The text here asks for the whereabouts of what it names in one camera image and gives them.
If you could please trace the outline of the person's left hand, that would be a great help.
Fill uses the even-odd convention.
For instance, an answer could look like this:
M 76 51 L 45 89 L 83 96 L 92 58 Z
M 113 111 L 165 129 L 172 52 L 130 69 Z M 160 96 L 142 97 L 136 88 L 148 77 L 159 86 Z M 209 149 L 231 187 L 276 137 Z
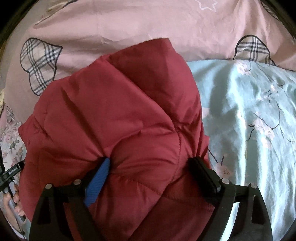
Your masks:
M 18 218 L 24 217 L 25 212 L 23 210 L 23 206 L 20 201 L 20 195 L 19 195 L 19 186 L 14 184 L 14 190 L 15 193 L 13 197 L 10 195 L 10 193 L 6 193 L 3 195 L 3 205 L 6 214 L 4 215 L 9 224 L 19 233 L 22 232 L 22 222 L 18 222 Z

